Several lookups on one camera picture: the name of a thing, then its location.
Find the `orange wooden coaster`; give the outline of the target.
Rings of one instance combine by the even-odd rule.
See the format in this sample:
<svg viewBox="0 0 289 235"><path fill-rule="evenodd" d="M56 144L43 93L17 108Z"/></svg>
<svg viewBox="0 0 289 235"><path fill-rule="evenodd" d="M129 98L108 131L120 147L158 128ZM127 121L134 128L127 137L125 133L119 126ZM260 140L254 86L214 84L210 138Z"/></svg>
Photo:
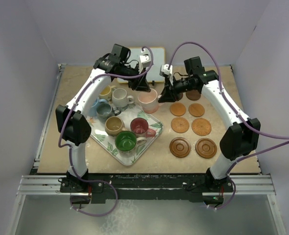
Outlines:
<svg viewBox="0 0 289 235"><path fill-rule="evenodd" d="M177 117L180 117L186 113L186 107L180 103L176 102L170 106L170 112Z"/></svg>

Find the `black front rail base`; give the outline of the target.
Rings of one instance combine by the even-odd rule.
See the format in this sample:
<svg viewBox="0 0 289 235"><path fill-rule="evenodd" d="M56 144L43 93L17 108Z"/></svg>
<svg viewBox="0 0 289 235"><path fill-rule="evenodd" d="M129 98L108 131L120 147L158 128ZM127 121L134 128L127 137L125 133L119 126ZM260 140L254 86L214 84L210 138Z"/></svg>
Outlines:
<svg viewBox="0 0 289 235"><path fill-rule="evenodd" d="M83 180L69 173L58 179L62 193L83 196L85 203L106 200L187 200L221 204L223 193L233 192L229 178L220 188L204 184L205 173L86 173Z"/></svg>

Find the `tan ceramic cup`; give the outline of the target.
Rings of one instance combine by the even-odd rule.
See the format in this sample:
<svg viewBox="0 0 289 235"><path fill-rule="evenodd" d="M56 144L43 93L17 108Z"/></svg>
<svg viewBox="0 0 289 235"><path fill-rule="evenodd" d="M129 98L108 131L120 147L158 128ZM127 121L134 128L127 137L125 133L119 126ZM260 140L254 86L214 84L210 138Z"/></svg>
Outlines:
<svg viewBox="0 0 289 235"><path fill-rule="evenodd" d="M128 129L121 118L110 117L105 122L105 131L109 136L116 137L119 133L128 131Z"/></svg>

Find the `pink ceramic cup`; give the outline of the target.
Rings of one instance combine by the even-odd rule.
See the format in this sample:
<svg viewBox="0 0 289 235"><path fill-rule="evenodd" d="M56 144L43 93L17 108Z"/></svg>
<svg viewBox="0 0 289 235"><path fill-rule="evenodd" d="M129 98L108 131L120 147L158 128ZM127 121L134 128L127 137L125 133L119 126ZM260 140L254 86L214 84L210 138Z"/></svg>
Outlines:
<svg viewBox="0 0 289 235"><path fill-rule="evenodd" d="M158 102L160 95L153 88L149 92L140 92L138 94L138 101L142 110L145 113L152 114L156 112L163 104Z"/></svg>

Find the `floral serving tray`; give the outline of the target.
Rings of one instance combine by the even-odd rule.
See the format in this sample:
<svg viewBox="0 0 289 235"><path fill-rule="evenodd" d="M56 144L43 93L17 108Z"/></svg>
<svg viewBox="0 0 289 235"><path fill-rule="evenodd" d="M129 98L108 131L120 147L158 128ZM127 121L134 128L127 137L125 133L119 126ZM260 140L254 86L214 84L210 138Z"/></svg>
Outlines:
<svg viewBox="0 0 289 235"><path fill-rule="evenodd" d="M121 164L133 165L163 131L163 124L137 104L114 109L116 116L102 123L88 117L90 137Z"/></svg>

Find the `woven bamboo coaster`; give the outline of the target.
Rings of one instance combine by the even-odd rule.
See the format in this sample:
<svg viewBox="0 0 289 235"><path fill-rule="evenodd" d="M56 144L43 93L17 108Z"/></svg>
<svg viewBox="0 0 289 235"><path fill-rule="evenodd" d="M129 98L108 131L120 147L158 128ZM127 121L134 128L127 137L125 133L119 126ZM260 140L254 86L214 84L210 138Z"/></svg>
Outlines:
<svg viewBox="0 0 289 235"><path fill-rule="evenodd" d="M210 134L212 130L210 122L204 118L193 120L191 127L193 132L199 136L206 136Z"/></svg>
<svg viewBox="0 0 289 235"><path fill-rule="evenodd" d="M171 121L171 128L177 133L185 133L189 129L189 122L183 117L176 117Z"/></svg>

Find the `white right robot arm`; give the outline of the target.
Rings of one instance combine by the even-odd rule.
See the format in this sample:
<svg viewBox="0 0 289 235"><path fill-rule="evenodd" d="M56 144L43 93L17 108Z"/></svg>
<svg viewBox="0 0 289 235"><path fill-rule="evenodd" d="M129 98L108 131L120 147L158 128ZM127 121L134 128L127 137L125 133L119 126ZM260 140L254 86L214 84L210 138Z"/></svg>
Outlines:
<svg viewBox="0 0 289 235"><path fill-rule="evenodd" d="M171 65L160 67L159 74L165 78L165 83L158 101L175 102L180 93L197 90L220 115L226 128L220 140L221 154L207 169L204 182L209 191L217 191L226 183L236 161L257 148L259 134L253 130L260 130L261 124L257 118L251 119L238 107L219 81L216 71L206 71L199 57L185 60L184 65L188 76L180 80L174 78Z"/></svg>

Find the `light blue ceramic cup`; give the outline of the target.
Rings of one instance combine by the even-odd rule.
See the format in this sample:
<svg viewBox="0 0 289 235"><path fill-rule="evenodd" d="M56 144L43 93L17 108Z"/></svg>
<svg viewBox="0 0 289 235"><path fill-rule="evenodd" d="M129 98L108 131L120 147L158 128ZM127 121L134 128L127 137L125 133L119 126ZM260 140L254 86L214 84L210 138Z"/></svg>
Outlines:
<svg viewBox="0 0 289 235"><path fill-rule="evenodd" d="M97 108L102 103L109 103L109 102L106 99L97 98L95 100L95 102L93 103L93 105L91 106L91 108L90 108L90 110L88 112L88 116L89 117L96 117L97 116Z"/></svg>

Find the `red ceramic cup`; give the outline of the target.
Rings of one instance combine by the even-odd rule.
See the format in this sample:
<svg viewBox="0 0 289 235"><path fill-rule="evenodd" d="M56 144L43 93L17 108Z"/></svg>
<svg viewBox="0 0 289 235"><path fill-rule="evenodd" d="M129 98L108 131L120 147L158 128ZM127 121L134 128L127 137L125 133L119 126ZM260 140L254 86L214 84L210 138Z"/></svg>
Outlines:
<svg viewBox="0 0 289 235"><path fill-rule="evenodd" d="M130 128L138 137L153 138L156 136L156 131L149 127L147 120L137 117L130 123Z"/></svg>

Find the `grey blue ceramic cup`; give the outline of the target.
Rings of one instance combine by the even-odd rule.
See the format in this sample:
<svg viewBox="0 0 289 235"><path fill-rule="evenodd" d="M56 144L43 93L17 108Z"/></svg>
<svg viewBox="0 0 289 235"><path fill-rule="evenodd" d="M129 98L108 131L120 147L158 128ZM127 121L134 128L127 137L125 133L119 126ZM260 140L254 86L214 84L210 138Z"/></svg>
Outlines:
<svg viewBox="0 0 289 235"><path fill-rule="evenodd" d="M109 118L121 114L118 108L114 108L108 103L101 103L97 107L96 112L99 118Z"/></svg>

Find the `aluminium frame rail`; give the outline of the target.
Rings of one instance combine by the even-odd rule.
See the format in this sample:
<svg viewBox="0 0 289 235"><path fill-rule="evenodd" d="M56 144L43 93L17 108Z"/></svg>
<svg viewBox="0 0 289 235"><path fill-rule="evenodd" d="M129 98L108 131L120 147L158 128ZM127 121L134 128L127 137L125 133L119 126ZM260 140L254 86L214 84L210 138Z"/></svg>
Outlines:
<svg viewBox="0 0 289 235"><path fill-rule="evenodd" d="M60 175L24 175L17 195L62 195ZM232 175L236 195L271 195L275 188L270 175Z"/></svg>

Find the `small whiteboard with stand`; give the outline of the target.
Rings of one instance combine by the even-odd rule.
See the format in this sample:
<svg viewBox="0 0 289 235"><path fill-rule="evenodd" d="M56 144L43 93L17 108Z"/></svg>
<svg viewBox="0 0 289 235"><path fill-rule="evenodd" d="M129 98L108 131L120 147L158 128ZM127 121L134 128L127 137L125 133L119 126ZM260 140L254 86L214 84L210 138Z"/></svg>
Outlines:
<svg viewBox="0 0 289 235"><path fill-rule="evenodd" d="M141 55L141 47L130 47L131 56L127 60L128 65L135 68L139 61L139 56ZM150 85L155 85L156 83L163 83L164 78L159 75L160 67L165 64L165 48L163 47L151 47L151 51L154 56L154 64L150 71L146 75L146 79Z"/></svg>

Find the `white ceramic cup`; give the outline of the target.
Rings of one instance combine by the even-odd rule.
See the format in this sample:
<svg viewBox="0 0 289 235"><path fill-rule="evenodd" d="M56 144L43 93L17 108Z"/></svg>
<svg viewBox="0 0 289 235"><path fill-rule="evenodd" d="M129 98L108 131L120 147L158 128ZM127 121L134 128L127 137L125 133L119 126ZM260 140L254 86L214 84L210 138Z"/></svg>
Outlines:
<svg viewBox="0 0 289 235"><path fill-rule="evenodd" d="M128 95L127 91L123 88L115 89L112 92L111 100L114 106L117 108L123 108L134 103L134 97L132 95Z"/></svg>

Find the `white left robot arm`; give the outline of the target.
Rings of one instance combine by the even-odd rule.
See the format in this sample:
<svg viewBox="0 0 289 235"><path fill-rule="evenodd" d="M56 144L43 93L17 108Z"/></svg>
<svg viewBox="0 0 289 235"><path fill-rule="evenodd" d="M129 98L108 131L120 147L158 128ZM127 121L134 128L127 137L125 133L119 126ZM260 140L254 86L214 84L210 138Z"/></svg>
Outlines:
<svg viewBox="0 0 289 235"><path fill-rule="evenodd" d="M87 115L100 93L115 78L126 80L128 87L134 91L150 91L146 74L153 66L152 50L149 47L141 48L136 68L127 64L130 55L129 48L115 44L110 53L95 61L89 78L75 97L65 106L57 106L58 146L68 147L70 162L66 177L61 181L63 186L83 192L91 184L85 154L86 141L91 134Z"/></svg>

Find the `green ceramic cup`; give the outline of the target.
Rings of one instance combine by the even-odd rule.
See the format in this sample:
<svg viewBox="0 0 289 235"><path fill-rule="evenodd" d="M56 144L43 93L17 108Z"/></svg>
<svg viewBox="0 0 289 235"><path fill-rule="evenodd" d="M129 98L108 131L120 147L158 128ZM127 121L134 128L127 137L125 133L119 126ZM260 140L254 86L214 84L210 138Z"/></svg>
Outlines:
<svg viewBox="0 0 289 235"><path fill-rule="evenodd" d="M115 137L115 146L119 151L129 152L147 142L146 137L138 137L131 131L123 131Z"/></svg>

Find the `light wooden coaster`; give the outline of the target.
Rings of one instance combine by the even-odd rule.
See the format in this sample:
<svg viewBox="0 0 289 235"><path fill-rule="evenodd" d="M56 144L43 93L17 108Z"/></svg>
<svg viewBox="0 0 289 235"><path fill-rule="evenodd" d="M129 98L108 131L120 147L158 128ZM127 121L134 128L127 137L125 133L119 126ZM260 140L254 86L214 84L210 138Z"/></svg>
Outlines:
<svg viewBox="0 0 289 235"><path fill-rule="evenodd" d="M189 113L194 117L201 117L205 113L205 108L199 103L193 103L189 106Z"/></svg>

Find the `yellow ceramic cup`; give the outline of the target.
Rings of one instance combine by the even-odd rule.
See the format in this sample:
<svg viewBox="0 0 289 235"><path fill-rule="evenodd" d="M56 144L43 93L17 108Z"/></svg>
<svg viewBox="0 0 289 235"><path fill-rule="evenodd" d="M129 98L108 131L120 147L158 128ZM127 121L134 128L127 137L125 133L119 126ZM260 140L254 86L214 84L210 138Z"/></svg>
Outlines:
<svg viewBox="0 0 289 235"><path fill-rule="evenodd" d="M116 86L108 85L99 95L100 99L105 99L107 101L111 100L112 92L116 89Z"/></svg>

